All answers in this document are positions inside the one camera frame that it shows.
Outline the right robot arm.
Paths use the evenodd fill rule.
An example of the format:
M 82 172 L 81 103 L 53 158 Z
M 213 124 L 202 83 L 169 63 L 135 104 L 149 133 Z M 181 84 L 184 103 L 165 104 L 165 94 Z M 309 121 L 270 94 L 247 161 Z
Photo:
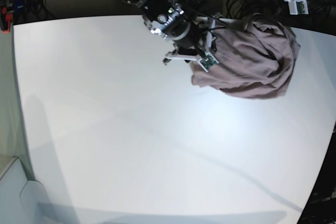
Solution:
M 195 23 L 195 11 L 187 0 L 123 0 L 142 13 L 147 29 L 184 49 L 201 50 L 202 30 Z

